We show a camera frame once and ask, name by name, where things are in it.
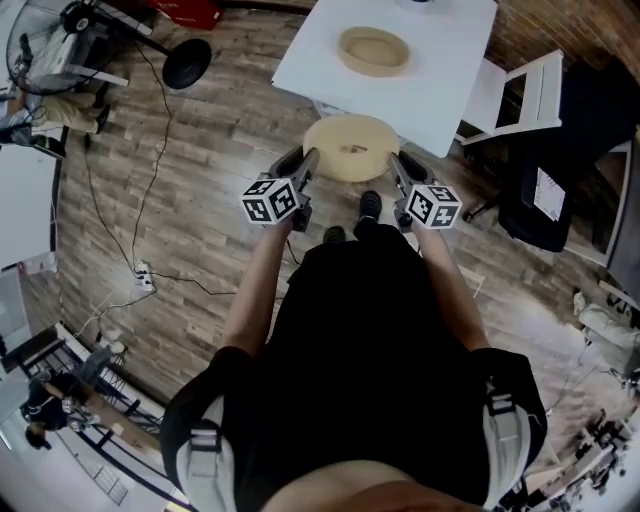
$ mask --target backpack strap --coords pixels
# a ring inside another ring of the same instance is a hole
[[[531,427],[524,409],[508,393],[487,383],[482,427],[489,455],[489,490],[483,508],[492,510],[520,480],[531,446]]]
[[[236,512],[234,459],[220,427],[224,396],[218,397],[178,450],[176,469],[184,494],[200,512]]]

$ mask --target paper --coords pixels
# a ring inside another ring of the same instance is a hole
[[[536,184],[536,197],[533,204],[551,220],[557,222],[560,219],[562,205],[564,204],[564,190],[551,179],[551,177],[538,167],[538,182]]]

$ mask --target black office chair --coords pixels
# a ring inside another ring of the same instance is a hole
[[[576,185],[590,173],[597,175],[597,160],[633,138],[639,90],[617,59],[600,72],[582,61],[573,64],[562,84],[562,126],[510,136],[507,162],[483,162],[502,179],[503,190],[477,211],[466,212],[464,220],[471,222],[499,206],[498,221],[512,237],[547,251],[562,251]],[[558,221],[534,205],[538,168],[565,191]]]

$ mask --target person in background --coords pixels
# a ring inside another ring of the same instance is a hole
[[[36,96],[18,89],[14,98],[0,101],[0,130],[27,123],[37,127],[51,121],[71,130],[99,133],[109,117],[110,106],[102,108],[107,86],[105,82],[95,95],[66,92],[56,96]],[[94,118],[87,111],[89,107],[102,108],[102,111]]]
[[[26,411],[29,425],[25,437],[29,444],[39,450],[49,448],[47,431],[60,430],[66,426],[82,430],[91,418],[73,415],[74,411],[89,398],[82,384],[94,388],[100,381],[102,370],[114,356],[122,354],[125,347],[119,341],[96,350],[87,360],[69,373],[41,372],[29,384],[29,400]]]

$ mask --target white table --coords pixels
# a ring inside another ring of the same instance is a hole
[[[382,119],[438,157],[449,152],[484,57],[497,6],[493,0],[436,0],[424,13],[394,0],[319,0],[273,77],[276,87]],[[404,72],[371,78],[338,56],[340,34],[371,26],[401,37],[411,50]]]

